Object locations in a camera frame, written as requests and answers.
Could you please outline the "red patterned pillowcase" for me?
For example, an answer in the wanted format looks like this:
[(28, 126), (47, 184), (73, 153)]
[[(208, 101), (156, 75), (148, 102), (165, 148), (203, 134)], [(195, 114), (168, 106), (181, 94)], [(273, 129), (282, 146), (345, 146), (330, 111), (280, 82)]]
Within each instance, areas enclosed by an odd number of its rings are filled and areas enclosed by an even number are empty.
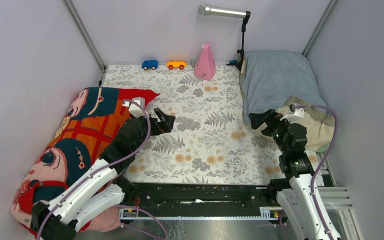
[(50, 201), (77, 181), (113, 141), (130, 116), (124, 99), (158, 94), (150, 89), (88, 87), (69, 107), (53, 139), (23, 179), (11, 206), (13, 217), (31, 229), (32, 208)]

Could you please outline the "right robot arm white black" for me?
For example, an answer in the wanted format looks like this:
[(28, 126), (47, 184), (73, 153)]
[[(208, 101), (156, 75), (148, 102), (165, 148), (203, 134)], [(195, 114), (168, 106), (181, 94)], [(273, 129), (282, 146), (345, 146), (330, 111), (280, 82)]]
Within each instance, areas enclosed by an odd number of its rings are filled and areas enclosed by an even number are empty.
[(340, 240), (315, 184), (316, 171), (305, 152), (307, 128), (292, 123), (289, 116), (275, 112), (250, 113), (251, 127), (273, 138), (281, 155), (279, 167), (284, 178), (271, 179), (267, 201), (281, 206), (299, 240)]

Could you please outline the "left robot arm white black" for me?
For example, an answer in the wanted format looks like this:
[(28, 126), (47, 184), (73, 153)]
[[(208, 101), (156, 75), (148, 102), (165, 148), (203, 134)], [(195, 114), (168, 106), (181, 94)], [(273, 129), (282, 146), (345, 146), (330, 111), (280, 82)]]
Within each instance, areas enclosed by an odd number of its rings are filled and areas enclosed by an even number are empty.
[(154, 109), (155, 118), (143, 116), (126, 119), (113, 141), (95, 163), (67, 190), (50, 200), (39, 201), (32, 208), (31, 229), (38, 240), (72, 240), (88, 222), (111, 207), (133, 211), (141, 209), (136, 187), (121, 176), (150, 136), (170, 133), (176, 117)]

